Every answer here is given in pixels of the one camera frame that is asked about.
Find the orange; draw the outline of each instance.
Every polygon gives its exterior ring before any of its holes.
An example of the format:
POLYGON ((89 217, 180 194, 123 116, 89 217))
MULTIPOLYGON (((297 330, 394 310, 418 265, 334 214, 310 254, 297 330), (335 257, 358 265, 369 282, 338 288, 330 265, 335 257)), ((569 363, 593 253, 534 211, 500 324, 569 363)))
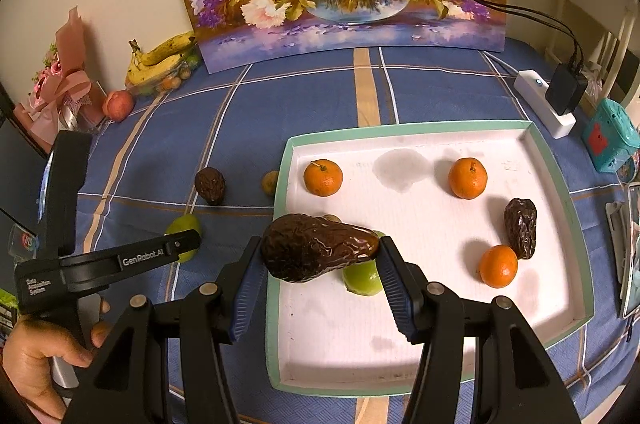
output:
POLYGON ((318 197, 330 197, 342 185, 342 170, 331 160, 314 160, 303 175, 307 190, 318 197))
POLYGON ((484 283, 494 289, 501 289, 516 277, 518 257, 511 247, 496 245, 482 255, 479 269, 484 283))
POLYGON ((486 169, 478 159, 460 159, 449 169, 449 186, 457 197, 473 200, 486 187, 486 169))

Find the blue tablecloth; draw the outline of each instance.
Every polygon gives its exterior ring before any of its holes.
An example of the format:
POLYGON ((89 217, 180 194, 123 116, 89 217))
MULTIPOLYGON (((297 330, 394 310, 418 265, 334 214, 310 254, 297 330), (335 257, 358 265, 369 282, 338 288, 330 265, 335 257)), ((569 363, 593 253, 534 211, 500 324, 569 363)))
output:
MULTIPOLYGON (((532 68, 551 76, 544 60, 522 42, 508 39, 500 57, 519 70, 532 68)), ((639 332, 626 342, 626 323, 617 315, 619 287, 604 216, 605 203, 622 200, 623 189, 615 175, 597 173, 591 165, 580 141, 584 115, 578 113, 568 137, 552 139, 514 92, 513 77, 496 67, 472 50, 337 50, 213 75, 200 68, 180 89, 153 102, 139 102, 126 121, 108 124, 95 138, 78 201, 79 248, 107 248, 162 234, 192 205, 206 234, 190 262, 156 269, 107 291, 112 317, 134 294, 143 293, 154 303, 182 298, 236 260, 248 238, 262 234, 271 220, 273 204, 260 189, 260 179, 278 169, 286 140, 356 127, 358 114, 362 124, 358 108, 367 91, 356 87, 363 86, 362 81, 357 84, 357 74, 365 71, 383 124, 495 118, 529 118, 538 124, 572 192, 593 271, 595 317, 549 349, 575 407, 585 416, 623 381, 638 347, 639 332), (219 207, 206 206, 193 190, 195 173, 207 165, 226 178, 226 197, 219 207)), ((223 347, 226 375, 242 419, 353 423, 355 399, 300 396, 270 386, 264 355, 265 291, 263 284, 242 340, 223 347)), ((185 422, 178 356, 178 344, 170 343, 174 420, 185 422)), ((468 422, 472 395, 473 383, 464 383, 457 423, 468 422)), ((390 398, 389 423, 401 421, 405 403, 405 397, 390 398)))

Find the black power adapter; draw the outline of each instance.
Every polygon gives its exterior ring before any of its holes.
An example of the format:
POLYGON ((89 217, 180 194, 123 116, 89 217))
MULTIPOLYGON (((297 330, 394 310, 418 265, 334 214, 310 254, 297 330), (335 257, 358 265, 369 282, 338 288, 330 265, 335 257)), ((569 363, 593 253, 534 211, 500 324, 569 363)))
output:
POLYGON ((587 83, 583 74, 571 70, 567 64, 558 64, 545 93, 546 101, 558 115, 571 113, 587 89, 587 83))

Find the teal box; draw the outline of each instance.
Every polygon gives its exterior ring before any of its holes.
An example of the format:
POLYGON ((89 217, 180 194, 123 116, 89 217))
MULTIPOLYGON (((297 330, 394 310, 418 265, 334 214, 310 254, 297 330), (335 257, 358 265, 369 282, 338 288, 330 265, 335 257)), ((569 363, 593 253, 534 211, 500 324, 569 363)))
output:
POLYGON ((615 173, 638 148, 640 135, 625 109, 611 99, 603 99, 582 134, 593 166, 601 173, 615 173))

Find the power strip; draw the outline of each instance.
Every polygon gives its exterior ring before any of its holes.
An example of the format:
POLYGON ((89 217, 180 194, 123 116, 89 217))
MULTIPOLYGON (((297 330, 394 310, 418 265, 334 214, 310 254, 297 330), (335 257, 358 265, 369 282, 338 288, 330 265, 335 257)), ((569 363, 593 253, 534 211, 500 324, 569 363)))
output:
POLYGON ((575 125, 573 113, 558 115, 546 101, 545 93, 549 85, 539 76, 537 71, 523 70, 518 72, 515 89, 520 92, 527 104, 542 120, 554 139, 566 137, 575 125))

